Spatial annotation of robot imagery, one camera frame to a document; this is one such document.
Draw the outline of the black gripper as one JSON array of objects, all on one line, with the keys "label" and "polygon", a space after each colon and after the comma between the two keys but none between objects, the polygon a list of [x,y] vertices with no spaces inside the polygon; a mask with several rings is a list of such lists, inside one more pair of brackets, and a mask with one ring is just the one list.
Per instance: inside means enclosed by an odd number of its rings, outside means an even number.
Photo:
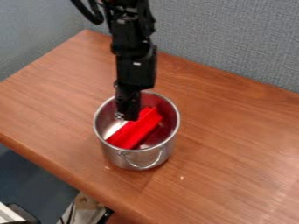
[{"label": "black gripper", "polygon": [[116,56],[116,116],[127,121],[136,121],[142,90],[155,87],[158,47],[114,48],[114,54]]}]

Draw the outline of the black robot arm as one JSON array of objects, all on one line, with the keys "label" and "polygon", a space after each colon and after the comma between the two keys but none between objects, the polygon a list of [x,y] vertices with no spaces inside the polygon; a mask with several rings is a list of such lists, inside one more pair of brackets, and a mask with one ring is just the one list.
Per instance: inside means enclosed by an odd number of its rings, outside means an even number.
[{"label": "black robot arm", "polygon": [[107,22],[111,52],[116,56],[116,118],[136,121],[142,108],[142,91],[155,87],[158,46],[151,40],[155,17],[148,0],[71,0],[95,25]]}]

